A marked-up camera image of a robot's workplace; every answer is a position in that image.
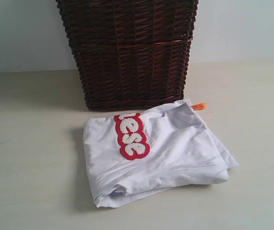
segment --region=wicker basket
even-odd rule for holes
[[[56,0],[89,108],[183,98],[198,0]]]

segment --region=red logo patch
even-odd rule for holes
[[[150,152],[139,116],[139,113],[114,116],[118,143],[121,146],[119,151],[130,161],[144,158]]]

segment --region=dark brown wicker basket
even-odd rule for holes
[[[183,98],[198,0],[56,0],[89,108]]]

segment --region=folded t-shirt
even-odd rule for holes
[[[120,207],[188,184],[217,184],[238,164],[189,100],[84,124],[86,169],[97,207]]]

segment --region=white table surface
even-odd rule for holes
[[[0,74],[0,230],[274,229],[274,61],[191,64],[185,97],[239,163],[227,183],[96,208],[77,71]]]

